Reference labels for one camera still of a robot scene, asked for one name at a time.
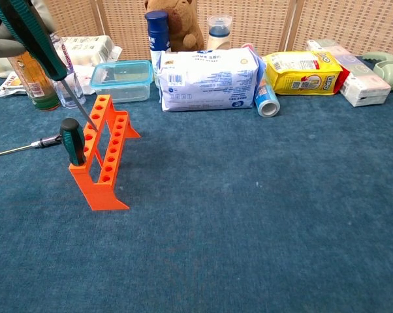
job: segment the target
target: plastic bottle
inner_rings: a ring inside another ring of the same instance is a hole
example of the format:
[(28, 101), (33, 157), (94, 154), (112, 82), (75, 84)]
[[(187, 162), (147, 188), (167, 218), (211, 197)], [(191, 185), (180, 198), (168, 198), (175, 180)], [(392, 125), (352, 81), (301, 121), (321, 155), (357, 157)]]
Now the plastic bottle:
[(9, 57), (8, 60), (36, 108), (48, 111), (60, 105), (52, 82), (29, 52), (17, 57)]
[(162, 51), (170, 52), (170, 37), (168, 28), (168, 14), (166, 11), (151, 11), (145, 15), (148, 25), (151, 64), (156, 87), (159, 88), (157, 77), (157, 62)]
[(233, 17), (230, 15), (215, 15), (208, 18), (209, 37), (207, 50), (230, 49), (230, 29)]
[[(67, 53), (66, 47), (62, 39), (59, 36), (57, 36), (57, 34), (55, 33), (51, 34), (50, 38), (52, 39), (54, 48), (59, 54), (60, 59), (67, 66), (67, 77), (65, 78), (65, 81), (67, 82), (69, 87), (74, 91), (74, 94), (78, 98), (79, 102), (81, 104), (84, 104), (86, 102), (84, 92), (82, 91), (82, 87), (80, 87), (78, 77), (73, 69), (72, 61)], [(57, 96), (59, 97), (62, 106), (64, 106), (67, 109), (77, 108), (76, 103), (73, 101), (72, 97), (66, 91), (66, 89), (64, 88), (61, 82), (53, 81), (53, 86), (57, 92)]]

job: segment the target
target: black screwdriver handle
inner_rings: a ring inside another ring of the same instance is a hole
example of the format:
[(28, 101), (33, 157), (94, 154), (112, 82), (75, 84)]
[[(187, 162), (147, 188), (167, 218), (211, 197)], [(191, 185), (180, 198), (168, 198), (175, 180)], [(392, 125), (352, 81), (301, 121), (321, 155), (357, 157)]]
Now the black screwdriver handle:
[(69, 160), (75, 166), (85, 163), (85, 136), (82, 127), (75, 119), (64, 119), (60, 125), (61, 141), (69, 153)]

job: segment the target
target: blue bottle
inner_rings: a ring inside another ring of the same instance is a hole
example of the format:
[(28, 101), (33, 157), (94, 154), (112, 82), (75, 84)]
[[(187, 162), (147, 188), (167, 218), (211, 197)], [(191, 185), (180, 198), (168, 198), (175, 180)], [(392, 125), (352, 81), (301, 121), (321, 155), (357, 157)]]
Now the blue bottle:
[(170, 38), (168, 28), (168, 14), (166, 11), (151, 11), (145, 15), (147, 19), (151, 63), (156, 87), (159, 88), (157, 77), (157, 63), (162, 51), (170, 52)]

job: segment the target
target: teddy bear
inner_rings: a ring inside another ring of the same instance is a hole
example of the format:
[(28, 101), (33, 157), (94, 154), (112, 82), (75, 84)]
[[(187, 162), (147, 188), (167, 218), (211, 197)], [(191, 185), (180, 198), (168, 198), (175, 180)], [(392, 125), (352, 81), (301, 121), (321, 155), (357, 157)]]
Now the teddy bear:
[(204, 49), (204, 37), (198, 25), (193, 0), (145, 0), (147, 12), (163, 10), (168, 13), (170, 47), (173, 52)]

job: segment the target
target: beige woven panel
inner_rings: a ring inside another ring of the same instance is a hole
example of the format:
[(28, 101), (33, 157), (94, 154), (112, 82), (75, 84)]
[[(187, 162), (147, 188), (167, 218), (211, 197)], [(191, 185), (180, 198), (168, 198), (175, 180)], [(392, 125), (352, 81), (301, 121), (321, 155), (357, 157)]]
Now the beige woven panel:
[(393, 53), (393, 0), (305, 0), (293, 49), (313, 38), (334, 39), (356, 55)]
[(46, 0), (60, 36), (102, 35), (89, 0)]
[(276, 52), (289, 3), (289, 0), (198, 0), (198, 20), (205, 43), (208, 39), (208, 16), (229, 14), (233, 17), (233, 48), (252, 42), (261, 55)]
[(102, 3), (109, 35), (123, 48), (119, 59), (150, 59), (144, 0), (105, 0)]

